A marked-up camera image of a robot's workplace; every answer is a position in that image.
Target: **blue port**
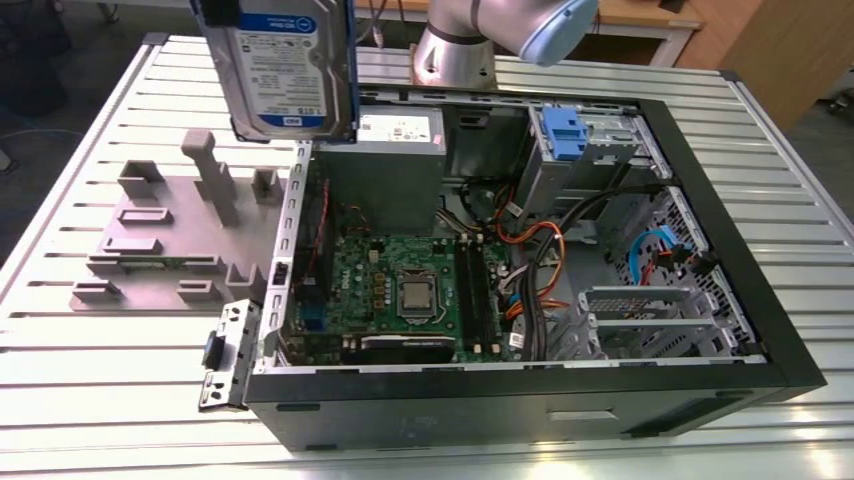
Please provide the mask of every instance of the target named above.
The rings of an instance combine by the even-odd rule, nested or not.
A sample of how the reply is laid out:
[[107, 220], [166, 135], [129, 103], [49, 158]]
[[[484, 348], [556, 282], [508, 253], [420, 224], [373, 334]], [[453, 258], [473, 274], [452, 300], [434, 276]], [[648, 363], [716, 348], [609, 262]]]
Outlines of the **blue port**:
[[303, 305], [299, 316], [310, 332], [323, 332], [326, 330], [326, 308], [323, 305]]

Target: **blue drive bay latch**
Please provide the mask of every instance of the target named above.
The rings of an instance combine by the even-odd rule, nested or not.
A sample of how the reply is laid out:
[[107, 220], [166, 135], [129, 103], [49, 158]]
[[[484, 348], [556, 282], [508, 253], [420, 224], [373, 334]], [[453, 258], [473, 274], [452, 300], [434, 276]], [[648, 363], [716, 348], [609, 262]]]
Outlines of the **blue drive bay latch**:
[[573, 108], [544, 108], [544, 131], [556, 160], [578, 160], [588, 148], [588, 126]]

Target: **wooden cabinet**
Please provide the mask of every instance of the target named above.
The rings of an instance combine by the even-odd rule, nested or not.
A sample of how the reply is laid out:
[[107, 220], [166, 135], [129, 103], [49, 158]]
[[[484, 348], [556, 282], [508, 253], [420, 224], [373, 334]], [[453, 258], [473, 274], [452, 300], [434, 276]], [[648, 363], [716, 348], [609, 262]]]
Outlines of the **wooden cabinet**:
[[852, 0], [690, 0], [706, 26], [678, 67], [733, 70], [785, 130], [854, 61]]

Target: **hard drive label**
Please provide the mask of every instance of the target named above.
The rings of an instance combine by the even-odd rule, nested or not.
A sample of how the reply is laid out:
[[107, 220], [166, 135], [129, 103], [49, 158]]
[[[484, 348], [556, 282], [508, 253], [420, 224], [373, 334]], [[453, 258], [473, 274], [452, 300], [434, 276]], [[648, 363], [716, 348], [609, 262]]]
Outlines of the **hard drive label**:
[[278, 127], [315, 127], [328, 115], [321, 69], [311, 63], [318, 23], [311, 17], [245, 13], [234, 30], [247, 96]]

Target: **metal work surface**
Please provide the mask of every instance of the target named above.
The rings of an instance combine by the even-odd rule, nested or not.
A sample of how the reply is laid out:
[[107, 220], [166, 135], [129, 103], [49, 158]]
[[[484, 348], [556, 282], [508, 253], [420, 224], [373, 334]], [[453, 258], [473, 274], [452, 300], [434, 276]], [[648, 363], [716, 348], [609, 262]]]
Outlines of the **metal work surface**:
[[[365, 49], [360, 68], [364, 82], [408, 83], [409, 53]], [[640, 471], [660, 478], [852, 477], [852, 226], [746, 90], [717, 72], [584, 63], [544, 70], [506, 59], [498, 81], [512, 90], [668, 102], [831, 385], [680, 437], [637, 441], [293, 454], [251, 413], [199, 414], [202, 347], [218, 314], [114, 316], [70, 307], [73, 282], [89, 275], [86, 256], [123, 195], [117, 178], [127, 160], [194, 175], [179, 145], [187, 128], [209, 128], [235, 178], [259, 167], [289, 176], [293, 144], [235, 140], [207, 46], [173, 37], [142, 47], [0, 272], [0, 472], [77, 471], [87, 479], [283, 478], [279, 469], [290, 470], [286, 478], [313, 479], [605, 479]]]

